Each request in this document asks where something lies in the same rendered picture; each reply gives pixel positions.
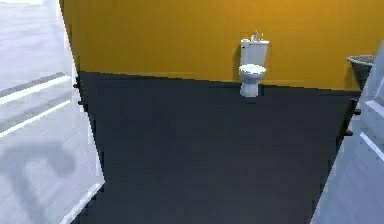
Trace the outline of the white toilet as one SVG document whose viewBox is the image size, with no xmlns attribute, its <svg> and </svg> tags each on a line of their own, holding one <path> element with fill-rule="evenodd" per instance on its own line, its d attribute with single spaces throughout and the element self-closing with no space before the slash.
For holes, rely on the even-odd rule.
<svg viewBox="0 0 384 224">
<path fill-rule="evenodd" d="M 267 40 L 242 39 L 240 41 L 238 71 L 241 79 L 240 94 L 243 97 L 259 95 L 259 83 L 267 71 L 264 62 L 268 47 Z"/>
</svg>

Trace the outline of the white room door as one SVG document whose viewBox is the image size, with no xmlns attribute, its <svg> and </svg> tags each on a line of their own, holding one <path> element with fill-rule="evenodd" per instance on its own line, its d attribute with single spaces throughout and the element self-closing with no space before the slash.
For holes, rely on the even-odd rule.
<svg viewBox="0 0 384 224">
<path fill-rule="evenodd" d="M 384 224 L 384 41 L 310 224 Z"/>
<path fill-rule="evenodd" d="M 72 224 L 105 180 L 60 0 L 0 0 L 0 224 Z"/>
</svg>

